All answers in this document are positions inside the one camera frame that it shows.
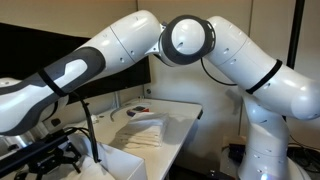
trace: cable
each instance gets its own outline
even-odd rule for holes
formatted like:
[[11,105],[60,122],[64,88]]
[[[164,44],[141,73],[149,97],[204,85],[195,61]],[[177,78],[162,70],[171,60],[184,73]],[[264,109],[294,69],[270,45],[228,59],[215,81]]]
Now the cable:
[[303,167],[305,171],[311,173],[320,173],[320,154],[318,154],[320,149],[304,145],[294,139],[292,135],[290,135],[290,138],[295,143],[289,143],[289,145],[297,145],[299,147],[289,147],[288,151],[291,151],[291,157],[289,154],[288,157]]
[[80,100],[80,102],[82,104],[82,107],[84,109],[84,112],[86,114],[86,120],[87,120],[89,135],[90,135],[92,156],[93,156],[94,162],[98,163],[101,160],[99,159],[97,140],[96,140],[96,137],[94,135],[94,129],[93,129],[93,124],[92,124],[91,114],[90,114],[89,109],[88,109],[88,104],[83,101],[83,99],[80,97],[79,94],[77,94],[76,92],[72,92],[72,93]]
[[89,136],[88,133],[87,133],[87,132],[89,132],[89,129],[87,129],[87,128],[67,127],[67,128],[65,128],[64,130],[67,131],[67,130],[69,130],[69,129],[81,131],[89,140],[91,139],[90,136]]
[[202,69],[204,70],[204,72],[205,72],[212,80],[216,81],[217,83],[226,85],[226,86],[237,86],[237,84],[225,83],[225,82],[219,81],[219,80],[217,80],[216,78],[214,78],[213,76],[211,76],[211,75],[209,74],[209,72],[207,71],[207,69],[204,67],[203,59],[202,59],[202,58],[200,59],[200,61],[201,61]]
[[298,144],[298,145],[300,145],[300,146],[302,146],[302,147],[306,147],[306,148],[309,148],[309,149],[314,149],[314,150],[320,151],[319,148],[315,148],[315,147],[312,147],[312,146],[307,146],[307,145],[304,145],[304,144],[298,142],[297,140],[295,140],[295,139],[292,137],[292,135],[290,135],[290,138],[291,138],[294,142],[296,142],[296,144]]

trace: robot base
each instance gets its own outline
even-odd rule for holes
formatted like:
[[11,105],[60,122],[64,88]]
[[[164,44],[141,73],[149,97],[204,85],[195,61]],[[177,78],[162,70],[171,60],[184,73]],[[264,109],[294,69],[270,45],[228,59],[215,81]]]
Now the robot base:
[[278,167],[266,167],[263,170],[257,168],[258,164],[249,160],[248,157],[243,158],[243,162],[238,169],[239,179],[243,180],[311,180],[306,171],[291,159],[286,158],[284,162],[279,163]]

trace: folded towel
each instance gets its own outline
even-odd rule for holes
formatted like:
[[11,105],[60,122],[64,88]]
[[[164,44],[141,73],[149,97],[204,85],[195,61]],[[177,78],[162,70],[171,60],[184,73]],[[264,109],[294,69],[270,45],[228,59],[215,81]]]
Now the folded towel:
[[115,140],[128,148],[159,147],[167,122],[166,113],[137,113],[116,133]]

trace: box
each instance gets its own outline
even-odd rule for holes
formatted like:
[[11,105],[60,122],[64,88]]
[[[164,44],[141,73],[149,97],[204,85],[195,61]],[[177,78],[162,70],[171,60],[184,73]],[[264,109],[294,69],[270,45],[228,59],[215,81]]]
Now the box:
[[[81,135],[69,136],[81,154],[92,154],[90,141]],[[106,144],[98,143],[100,164],[119,180],[147,180],[145,162],[142,158],[123,152]]]
[[[72,134],[70,142],[82,154],[92,157],[91,144],[87,137]],[[116,180],[147,180],[145,162],[142,158],[123,152],[106,144],[97,143],[101,166]],[[64,179],[74,168],[70,164],[63,164],[42,177],[42,180]],[[5,176],[4,180],[14,179],[16,172]],[[36,179],[35,174],[29,173],[26,180]]]

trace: black joint ring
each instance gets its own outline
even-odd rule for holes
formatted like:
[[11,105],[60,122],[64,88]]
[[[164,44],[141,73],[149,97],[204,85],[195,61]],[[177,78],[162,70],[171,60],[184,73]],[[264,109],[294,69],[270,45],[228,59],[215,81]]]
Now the black joint ring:
[[247,89],[246,92],[249,94],[253,94],[256,90],[258,90],[261,86],[267,83],[281,68],[282,61],[277,59],[277,62],[273,66],[273,68],[252,88]]
[[54,81],[51,79],[51,77],[47,74],[47,72],[44,69],[41,69],[38,71],[38,74],[42,78],[42,80],[51,88],[53,92],[55,92],[58,96],[64,97],[68,95],[65,93]]
[[[190,54],[190,55],[185,55],[180,53],[179,51],[176,50],[176,48],[174,47],[173,43],[172,43],[172,31],[174,29],[174,27],[182,20],[184,19],[192,19],[197,21],[203,28],[204,32],[205,32],[205,41],[202,45],[202,47],[200,48],[199,51],[195,52],[194,54]],[[175,18],[174,20],[172,20],[168,26],[166,27],[166,29],[163,31],[162,33],[162,48],[163,48],[163,52],[164,54],[174,63],[179,64],[179,65],[187,65],[187,64],[191,64],[197,60],[199,60],[200,58],[202,58],[203,56],[205,56],[206,54],[208,54],[210,51],[213,50],[214,46],[215,46],[215,31],[214,28],[212,27],[211,23],[209,21],[206,20],[202,20],[196,16],[192,16],[192,15],[182,15],[179,16],[177,18]]]

